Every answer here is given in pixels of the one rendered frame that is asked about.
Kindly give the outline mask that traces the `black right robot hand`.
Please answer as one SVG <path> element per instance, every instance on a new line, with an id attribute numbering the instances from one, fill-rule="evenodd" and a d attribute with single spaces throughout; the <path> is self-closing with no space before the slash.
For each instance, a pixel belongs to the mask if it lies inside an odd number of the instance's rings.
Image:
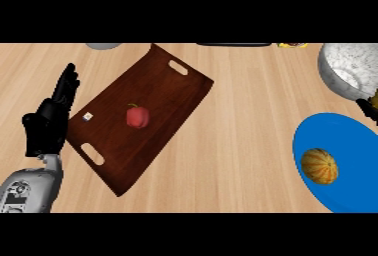
<path id="1" fill-rule="evenodd" d="M 362 109 L 365 116 L 369 117 L 377 122 L 377 125 L 378 125 L 378 109 L 372 106 L 369 101 L 365 99 L 357 99 L 356 103 Z"/>

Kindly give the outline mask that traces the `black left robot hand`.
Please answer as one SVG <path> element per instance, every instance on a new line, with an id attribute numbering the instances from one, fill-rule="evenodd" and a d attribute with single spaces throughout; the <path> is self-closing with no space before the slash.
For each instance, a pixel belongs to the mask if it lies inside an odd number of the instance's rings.
<path id="1" fill-rule="evenodd" d="M 27 134 L 27 157 L 58 154 L 62 150 L 70 111 L 78 86 L 80 80 L 75 65 L 70 63 L 58 79 L 52 97 L 43 100 L 34 113 L 22 116 Z"/>

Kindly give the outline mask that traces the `grey speckled bowl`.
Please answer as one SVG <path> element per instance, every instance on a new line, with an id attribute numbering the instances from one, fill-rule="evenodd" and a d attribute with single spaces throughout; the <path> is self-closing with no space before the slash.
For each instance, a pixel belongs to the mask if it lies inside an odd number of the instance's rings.
<path id="1" fill-rule="evenodd" d="M 378 43 L 325 43 L 318 68 L 337 95 L 352 101 L 368 99 L 378 90 Z"/>

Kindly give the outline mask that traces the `blue plate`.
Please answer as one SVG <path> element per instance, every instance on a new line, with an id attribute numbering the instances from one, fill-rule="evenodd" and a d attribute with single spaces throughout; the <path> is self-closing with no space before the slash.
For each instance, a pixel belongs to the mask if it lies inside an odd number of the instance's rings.
<path id="1" fill-rule="evenodd" d="M 335 159 L 338 178 L 316 184 L 303 173 L 307 150 L 324 149 Z M 378 213 L 378 133 L 357 120 L 318 113 L 300 123 L 293 137 L 298 175 L 325 207 L 338 213 Z"/>

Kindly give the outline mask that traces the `orange striped sweet potato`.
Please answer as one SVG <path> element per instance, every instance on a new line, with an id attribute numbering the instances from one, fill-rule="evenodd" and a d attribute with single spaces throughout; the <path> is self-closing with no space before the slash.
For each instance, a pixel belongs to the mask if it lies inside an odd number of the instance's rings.
<path id="1" fill-rule="evenodd" d="M 306 177 L 321 185 L 329 185 L 338 178 L 335 158 L 321 148 L 309 149 L 301 156 L 301 170 Z"/>

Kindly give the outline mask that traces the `red bell pepper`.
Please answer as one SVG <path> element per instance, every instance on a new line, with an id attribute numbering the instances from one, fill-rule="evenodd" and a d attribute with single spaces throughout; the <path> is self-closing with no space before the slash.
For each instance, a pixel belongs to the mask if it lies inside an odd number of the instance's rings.
<path id="1" fill-rule="evenodd" d="M 127 125 L 133 128 L 145 128 L 149 124 L 149 110 L 135 103 L 129 103 L 130 109 L 127 110 Z"/>

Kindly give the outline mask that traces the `dark brown wooden cutting board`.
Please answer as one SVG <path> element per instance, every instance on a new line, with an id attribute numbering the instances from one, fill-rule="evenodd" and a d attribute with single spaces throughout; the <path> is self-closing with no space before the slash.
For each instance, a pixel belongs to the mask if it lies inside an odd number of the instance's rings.
<path id="1" fill-rule="evenodd" d="M 199 71 L 180 73 L 170 66 L 180 62 L 152 45 L 68 121 L 67 141 L 77 151 L 83 144 L 98 150 L 104 163 L 87 163 L 117 195 L 136 183 L 213 86 Z M 145 128 L 127 125 L 129 103 L 149 110 Z"/>

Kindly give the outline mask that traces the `grey round object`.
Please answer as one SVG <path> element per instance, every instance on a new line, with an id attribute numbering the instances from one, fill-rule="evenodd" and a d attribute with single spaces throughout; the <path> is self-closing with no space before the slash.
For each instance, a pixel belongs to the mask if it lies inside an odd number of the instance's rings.
<path id="1" fill-rule="evenodd" d="M 121 45 L 121 43 L 86 43 L 87 47 L 95 50 L 109 50 Z"/>

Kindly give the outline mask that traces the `black flat object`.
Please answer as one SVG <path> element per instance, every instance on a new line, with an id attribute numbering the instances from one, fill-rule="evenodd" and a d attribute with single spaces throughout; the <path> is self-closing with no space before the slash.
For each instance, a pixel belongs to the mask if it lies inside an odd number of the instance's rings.
<path id="1" fill-rule="evenodd" d="M 267 47 L 272 43 L 197 43 L 201 46 L 214 46 L 214 47 Z"/>

